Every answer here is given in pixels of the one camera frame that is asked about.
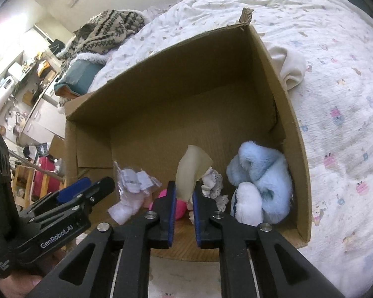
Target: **metal screw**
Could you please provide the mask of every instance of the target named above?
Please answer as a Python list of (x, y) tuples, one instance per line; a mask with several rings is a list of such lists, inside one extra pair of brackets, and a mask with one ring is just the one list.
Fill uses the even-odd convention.
[(100, 232), (106, 232), (107, 230), (109, 230), (109, 228), (110, 228), (110, 225), (106, 222), (99, 223), (98, 226), (96, 227), (96, 229), (99, 230)]
[(259, 227), (260, 227), (260, 230), (262, 230), (263, 232), (269, 232), (272, 230), (272, 225), (268, 223), (261, 223)]
[(145, 218), (148, 220), (154, 220), (157, 217), (157, 213), (155, 211), (148, 211), (145, 213)]
[(223, 219), (223, 218), (224, 218), (224, 212), (221, 212), (221, 211), (215, 211), (214, 214), (213, 214), (213, 217), (214, 217), (216, 220)]

